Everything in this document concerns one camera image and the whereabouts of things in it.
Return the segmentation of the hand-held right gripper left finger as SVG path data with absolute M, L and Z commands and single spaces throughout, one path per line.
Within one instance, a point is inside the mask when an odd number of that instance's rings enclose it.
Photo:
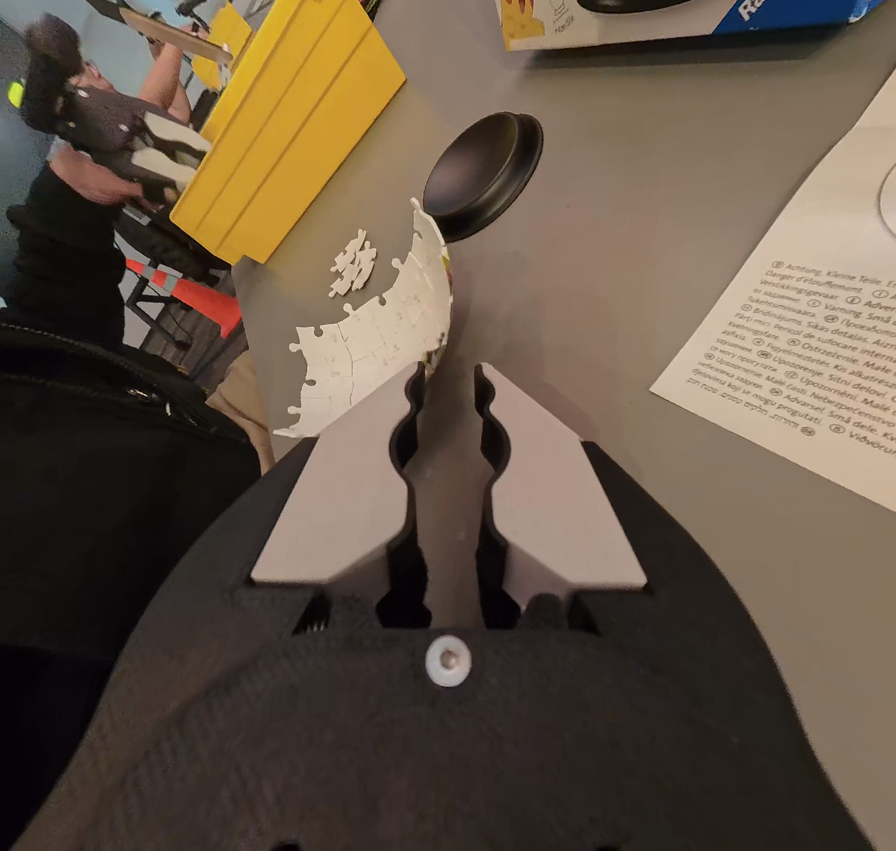
M 415 492 L 426 368 L 408 364 L 297 452 L 308 456 L 252 567 L 254 584 L 370 601 L 387 628 L 427 628 Z

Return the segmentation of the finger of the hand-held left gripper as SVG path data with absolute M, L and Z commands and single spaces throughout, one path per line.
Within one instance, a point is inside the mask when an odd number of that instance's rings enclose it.
M 211 150 L 211 143 L 190 126 L 155 113 L 144 113 L 138 133 L 140 147 L 136 147 L 136 159 L 145 160 L 155 151 L 164 158 L 173 159 L 179 154 L 201 160 Z
M 143 148 L 130 153 L 130 167 L 141 197 L 147 202 L 177 202 L 192 182 L 200 165 L 200 152 L 175 150 L 166 153 Z

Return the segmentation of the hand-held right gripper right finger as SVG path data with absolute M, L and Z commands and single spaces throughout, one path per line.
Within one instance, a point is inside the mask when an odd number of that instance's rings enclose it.
M 567 607 L 581 592 L 643 590 L 586 442 L 491 364 L 475 367 L 474 405 L 493 470 L 476 547 L 486 627 L 512 628 L 538 596 Z

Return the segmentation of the yellow plastic bin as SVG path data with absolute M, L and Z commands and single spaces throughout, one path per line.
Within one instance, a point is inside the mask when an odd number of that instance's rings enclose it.
M 265 263 L 405 82 L 358 0 L 275 0 L 171 223 L 223 262 Z
M 251 34 L 248 22 L 235 6 L 225 3 L 210 22 L 208 41 L 229 52 L 230 62 L 223 64 L 205 56 L 190 55 L 194 74 L 208 90 L 221 92 L 228 85 Z

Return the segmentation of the partly built puzzle ball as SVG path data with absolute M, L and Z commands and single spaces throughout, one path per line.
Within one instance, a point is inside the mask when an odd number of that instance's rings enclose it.
M 410 200 L 413 235 L 403 259 L 393 258 L 391 287 L 360 307 L 343 305 L 345 317 L 297 327 L 288 346 L 306 363 L 292 425 L 272 434 L 290 439 L 319 435 L 409 365 L 423 364 L 430 378 L 449 339 L 454 285 L 449 251 L 434 219 Z

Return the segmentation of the black round ball stand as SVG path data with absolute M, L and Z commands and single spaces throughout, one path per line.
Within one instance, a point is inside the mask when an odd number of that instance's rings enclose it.
M 529 114 L 493 113 L 465 129 L 435 163 L 422 209 L 446 243 L 472 237 L 503 215 L 529 184 L 544 133 Z

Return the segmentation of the person's left hand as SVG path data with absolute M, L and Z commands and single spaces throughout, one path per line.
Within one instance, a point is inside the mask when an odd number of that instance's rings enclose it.
M 139 183 L 125 180 L 67 143 L 51 149 L 49 168 L 75 193 L 96 204 L 121 206 L 144 200 Z

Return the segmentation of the dark panel with wooden edge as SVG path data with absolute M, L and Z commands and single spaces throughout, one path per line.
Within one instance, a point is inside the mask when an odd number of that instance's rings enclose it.
M 213 43 L 210 39 L 197 36 L 192 31 L 186 32 L 109 0 L 84 0 L 84 2 L 100 15 L 125 24 L 147 39 L 170 44 L 186 54 L 202 57 L 224 66 L 230 66 L 234 60 L 235 56 L 229 50 Z

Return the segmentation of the person's trousers leg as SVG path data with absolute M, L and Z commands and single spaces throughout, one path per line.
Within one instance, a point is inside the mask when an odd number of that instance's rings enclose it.
M 226 369 L 206 404 L 218 410 L 247 435 L 265 475 L 276 464 L 267 413 L 249 351 L 241 353 Z

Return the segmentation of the orange cloth with grey stripe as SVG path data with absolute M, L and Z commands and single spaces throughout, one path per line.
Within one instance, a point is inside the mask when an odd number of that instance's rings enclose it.
M 236 297 L 129 257 L 126 258 L 126 266 L 142 282 L 142 286 L 136 286 L 128 297 L 129 307 L 137 307 L 147 301 L 154 303 L 155 298 L 164 293 L 214 322 L 222 340 L 227 340 L 242 320 Z

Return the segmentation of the small joined white pieces cluster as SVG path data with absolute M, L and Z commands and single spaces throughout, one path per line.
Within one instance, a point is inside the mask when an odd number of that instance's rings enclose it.
M 345 297 L 362 289 L 374 270 L 377 250 L 372 245 L 364 229 L 357 230 L 356 236 L 334 258 L 330 271 L 334 280 L 330 284 L 328 297 Z

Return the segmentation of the person's black jacket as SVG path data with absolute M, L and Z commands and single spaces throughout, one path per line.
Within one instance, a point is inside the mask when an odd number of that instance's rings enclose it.
M 81 743 L 173 568 L 261 476 L 246 433 L 154 356 L 2 319 L 1 841 Z

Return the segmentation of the white instruction sheet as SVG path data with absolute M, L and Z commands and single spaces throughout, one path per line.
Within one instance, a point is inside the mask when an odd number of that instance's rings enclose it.
M 895 75 L 651 387 L 895 509 Z

